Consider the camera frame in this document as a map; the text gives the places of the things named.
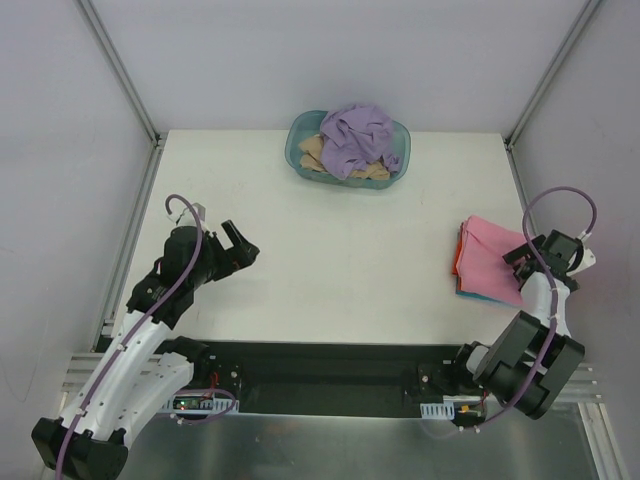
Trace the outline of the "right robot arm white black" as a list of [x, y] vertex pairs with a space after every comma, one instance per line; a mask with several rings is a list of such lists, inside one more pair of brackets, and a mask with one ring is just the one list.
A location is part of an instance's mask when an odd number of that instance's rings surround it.
[[574, 278], [594, 256], [582, 240], [557, 230], [503, 256], [512, 267], [523, 307], [489, 347], [474, 342], [469, 355], [450, 369], [461, 394], [483, 388], [505, 407], [531, 419], [542, 417], [585, 356], [571, 338], [565, 304], [579, 289]]

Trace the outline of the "pink t shirt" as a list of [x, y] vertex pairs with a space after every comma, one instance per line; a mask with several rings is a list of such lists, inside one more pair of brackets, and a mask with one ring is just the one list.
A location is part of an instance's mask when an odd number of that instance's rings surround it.
[[512, 307], [523, 305], [518, 281], [503, 256], [522, 246], [522, 233], [471, 215], [460, 226], [452, 263], [456, 293]]

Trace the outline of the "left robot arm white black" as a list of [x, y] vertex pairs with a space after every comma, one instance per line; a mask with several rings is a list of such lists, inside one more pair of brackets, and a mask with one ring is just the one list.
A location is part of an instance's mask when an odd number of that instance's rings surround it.
[[184, 388], [217, 394], [208, 346], [172, 333], [199, 287], [251, 266], [259, 254], [232, 221], [222, 228], [230, 247], [202, 226], [177, 222], [87, 382], [58, 417], [34, 426], [32, 441], [58, 478], [117, 478], [168, 400]]

